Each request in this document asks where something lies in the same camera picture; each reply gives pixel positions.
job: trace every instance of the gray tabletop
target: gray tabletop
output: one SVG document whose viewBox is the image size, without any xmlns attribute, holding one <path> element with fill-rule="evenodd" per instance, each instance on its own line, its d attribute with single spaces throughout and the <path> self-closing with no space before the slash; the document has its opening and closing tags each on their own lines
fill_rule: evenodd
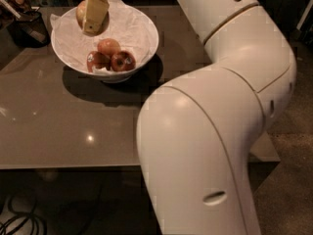
<svg viewBox="0 0 313 235">
<path fill-rule="evenodd" d="M 51 44 L 21 49 L 0 67 L 0 168 L 139 164 L 142 104 L 164 82 L 210 60 L 179 6 L 137 8 L 156 24 L 159 46 L 125 82 L 105 84 L 72 70 Z M 50 32 L 49 15 L 69 9 L 41 9 Z"/>
</svg>

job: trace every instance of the robot arm segment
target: robot arm segment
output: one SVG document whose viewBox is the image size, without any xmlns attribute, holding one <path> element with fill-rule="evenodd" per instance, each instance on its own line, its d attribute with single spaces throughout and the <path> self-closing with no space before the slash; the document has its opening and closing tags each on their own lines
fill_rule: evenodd
<svg viewBox="0 0 313 235">
<path fill-rule="evenodd" d="M 260 235 L 247 154 L 287 106 L 291 47 L 256 0 L 178 0 L 213 65 L 146 101 L 137 143 L 163 234 Z"/>
</svg>

